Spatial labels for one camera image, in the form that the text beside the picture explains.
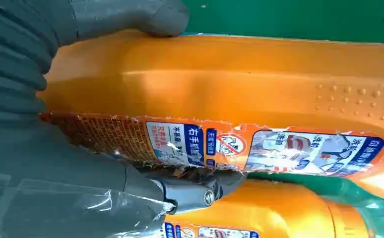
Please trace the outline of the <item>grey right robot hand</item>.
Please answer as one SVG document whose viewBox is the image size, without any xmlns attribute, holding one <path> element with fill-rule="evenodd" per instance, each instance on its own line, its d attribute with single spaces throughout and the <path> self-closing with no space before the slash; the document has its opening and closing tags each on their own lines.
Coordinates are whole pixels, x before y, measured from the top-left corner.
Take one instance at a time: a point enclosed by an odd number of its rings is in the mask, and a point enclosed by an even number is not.
<svg viewBox="0 0 384 238">
<path fill-rule="evenodd" d="M 0 0 L 0 238 L 153 238 L 167 214 L 213 206 L 246 179 L 143 174 L 70 144 L 37 92 L 58 49 L 123 29 L 177 37 L 180 0 Z"/>
</svg>

